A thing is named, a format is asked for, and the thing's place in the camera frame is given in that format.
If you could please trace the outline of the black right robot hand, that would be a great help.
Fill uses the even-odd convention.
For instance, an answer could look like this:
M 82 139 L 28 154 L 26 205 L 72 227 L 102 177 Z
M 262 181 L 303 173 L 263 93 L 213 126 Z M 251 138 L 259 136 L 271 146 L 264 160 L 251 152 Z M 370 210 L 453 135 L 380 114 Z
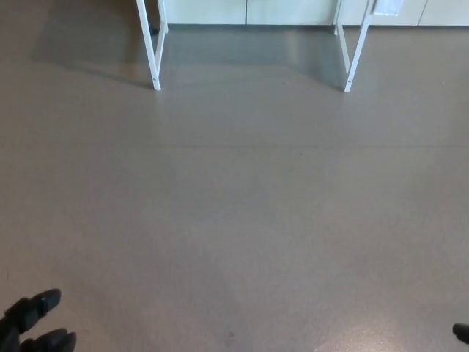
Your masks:
M 464 323 L 455 323 L 452 326 L 454 336 L 460 341 L 469 344 L 469 325 Z

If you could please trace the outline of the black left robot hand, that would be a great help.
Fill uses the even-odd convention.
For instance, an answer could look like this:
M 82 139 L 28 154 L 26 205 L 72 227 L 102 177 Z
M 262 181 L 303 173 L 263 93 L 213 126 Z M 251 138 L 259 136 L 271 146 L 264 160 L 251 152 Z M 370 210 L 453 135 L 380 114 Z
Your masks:
M 31 298 L 20 298 L 7 309 L 1 317 L 1 351 L 74 351 L 77 335 L 63 328 L 21 342 L 21 335 L 57 307 L 61 298 L 61 290 L 54 288 Z

